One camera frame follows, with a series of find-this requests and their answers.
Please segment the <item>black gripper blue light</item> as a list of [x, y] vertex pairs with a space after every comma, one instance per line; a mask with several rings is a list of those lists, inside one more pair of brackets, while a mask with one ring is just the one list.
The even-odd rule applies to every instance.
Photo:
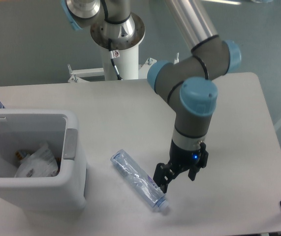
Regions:
[[194, 181], [199, 170], [207, 166], [209, 153], [206, 144], [201, 142], [197, 146], [195, 150], [185, 150], [171, 141], [170, 160], [167, 164], [158, 163], [153, 177], [163, 193], [167, 192], [169, 183], [180, 173], [189, 170], [188, 177]]

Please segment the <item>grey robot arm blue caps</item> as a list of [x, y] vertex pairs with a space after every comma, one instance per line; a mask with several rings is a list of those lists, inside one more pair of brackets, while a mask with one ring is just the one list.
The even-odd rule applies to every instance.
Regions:
[[[102, 52], [107, 81], [138, 79], [138, 56], [131, 51], [145, 36], [142, 19], [131, 11], [128, 0], [63, 0], [63, 11], [75, 30], [90, 28]], [[169, 183], [187, 172], [194, 180], [207, 165], [204, 142], [218, 89], [214, 79], [239, 67], [241, 52], [236, 43], [223, 41], [198, 0], [168, 0], [170, 10], [191, 56], [179, 63], [158, 61], [148, 71], [147, 81], [175, 112], [176, 118], [168, 163], [158, 163], [154, 182], [166, 192]]]

